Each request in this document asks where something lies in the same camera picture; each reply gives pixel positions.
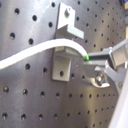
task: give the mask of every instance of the screw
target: screw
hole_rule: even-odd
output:
[[[104,83],[105,78],[103,74],[99,74],[96,78],[95,78],[95,82],[97,85],[102,86],[102,84]]]
[[[65,11],[66,16],[69,16],[71,14],[71,12],[72,12],[72,7],[71,6],[68,6],[66,8],[66,11]]]

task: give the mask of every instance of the metal bracket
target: metal bracket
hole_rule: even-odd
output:
[[[75,10],[63,3],[60,4],[56,38],[78,37],[84,39],[84,32],[75,28]],[[52,79],[69,81],[71,58],[80,56],[76,51],[68,47],[55,48],[53,59]]]

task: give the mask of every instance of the metal plate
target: metal plate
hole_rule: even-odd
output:
[[[125,38],[118,0],[0,0],[0,59],[53,39],[60,2],[76,11],[75,27],[85,39],[74,40],[88,52]],[[79,58],[72,59],[69,82],[53,81],[52,62],[47,50],[0,71],[0,127],[106,128],[118,98],[114,84],[91,86]]]

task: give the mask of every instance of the wire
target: wire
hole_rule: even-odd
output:
[[[54,47],[62,47],[62,46],[70,47],[70,48],[76,50],[84,58],[84,60],[89,60],[89,56],[88,56],[87,52],[78,43],[76,43],[72,40],[69,40],[69,39],[54,39],[54,40],[42,42],[42,43],[37,44],[31,48],[23,50],[15,55],[12,55],[11,57],[1,60],[0,61],[0,70],[4,69],[6,67],[9,67],[27,57],[30,57],[39,52],[42,52],[44,50],[51,49]]]

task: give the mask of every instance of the white cable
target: white cable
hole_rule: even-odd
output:
[[[84,59],[87,59],[87,60],[89,59],[85,49],[78,43],[76,43],[72,40],[69,40],[69,39],[54,39],[54,40],[50,40],[50,41],[46,41],[46,42],[37,44],[31,48],[28,48],[28,49],[23,50],[15,55],[12,55],[11,57],[1,60],[0,61],[0,70],[4,69],[6,67],[9,67],[27,57],[30,57],[39,52],[42,52],[44,50],[54,48],[54,47],[62,47],[62,46],[70,47],[70,48],[76,50],[77,52],[79,52],[81,54],[81,56],[84,57]]]

